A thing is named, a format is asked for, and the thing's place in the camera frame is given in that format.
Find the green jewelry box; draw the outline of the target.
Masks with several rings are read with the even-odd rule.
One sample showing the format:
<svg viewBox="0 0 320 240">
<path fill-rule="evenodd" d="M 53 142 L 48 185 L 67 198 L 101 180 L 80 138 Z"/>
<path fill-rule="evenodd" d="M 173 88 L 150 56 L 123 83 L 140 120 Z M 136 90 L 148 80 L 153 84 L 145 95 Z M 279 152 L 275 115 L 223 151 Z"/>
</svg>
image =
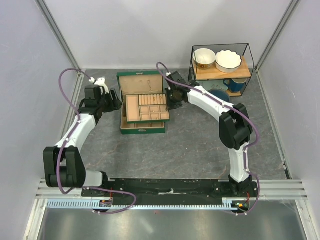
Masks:
<svg viewBox="0 0 320 240">
<path fill-rule="evenodd" d="M 119 72 L 117 81 L 123 102 L 120 131 L 123 135 L 163 134 L 166 122 L 128 123 L 126 119 L 126 95 L 165 94 L 163 77 L 157 71 Z"/>
</svg>

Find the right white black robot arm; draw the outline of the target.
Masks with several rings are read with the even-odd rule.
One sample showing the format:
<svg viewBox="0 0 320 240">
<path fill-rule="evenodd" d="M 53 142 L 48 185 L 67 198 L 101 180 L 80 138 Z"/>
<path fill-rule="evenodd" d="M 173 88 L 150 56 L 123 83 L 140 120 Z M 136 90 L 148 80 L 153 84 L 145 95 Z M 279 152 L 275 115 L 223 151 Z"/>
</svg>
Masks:
<svg viewBox="0 0 320 240">
<path fill-rule="evenodd" d="M 235 197 L 242 196 L 252 182 L 245 157 L 245 147 L 249 145 L 252 127 L 245 119 L 248 112 L 244 105 L 234 106 L 209 93 L 198 83 L 186 82 L 177 72 L 165 77 L 167 108 L 182 106 L 182 102 L 192 104 L 214 117 L 219 124 L 219 138 L 228 148 L 230 159 L 229 191 Z"/>
</svg>

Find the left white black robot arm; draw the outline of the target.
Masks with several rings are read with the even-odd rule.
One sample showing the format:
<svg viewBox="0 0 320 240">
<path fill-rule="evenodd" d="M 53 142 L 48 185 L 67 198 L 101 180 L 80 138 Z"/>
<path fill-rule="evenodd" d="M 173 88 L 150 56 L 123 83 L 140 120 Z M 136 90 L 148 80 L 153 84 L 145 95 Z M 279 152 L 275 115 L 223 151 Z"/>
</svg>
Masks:
<svg viewBox="0 0 320 240">
<path fill-rule="evenodd" d="M 88 85 L 84 90 L 75 119 L 64 137 L 43 151 L 46 185 L 50 188 L 92 187 L 99 197 L 106 196 L 110 185 L 104 181 L 105 172 L 87 170 L 81 149 L 91 131 L 104 113 L 120 110 L 120 101 L 115 89 L 106 85 Z"/>
</svg>

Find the green jewelry tray insert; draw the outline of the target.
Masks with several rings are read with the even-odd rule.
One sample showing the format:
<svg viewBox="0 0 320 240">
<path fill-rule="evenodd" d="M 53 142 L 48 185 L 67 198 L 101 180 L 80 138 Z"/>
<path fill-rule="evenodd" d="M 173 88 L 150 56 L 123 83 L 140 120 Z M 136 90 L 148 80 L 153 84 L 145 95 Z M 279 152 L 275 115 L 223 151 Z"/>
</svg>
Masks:
<svg viewBox="0 0 320 240">
<path fill-rule="evenodd" d="M 128 94 L 125 96 L 125 117 L 129 124 L 168 122 L 170 113 L 166 106 L 164 93 Z"/>
</svg>

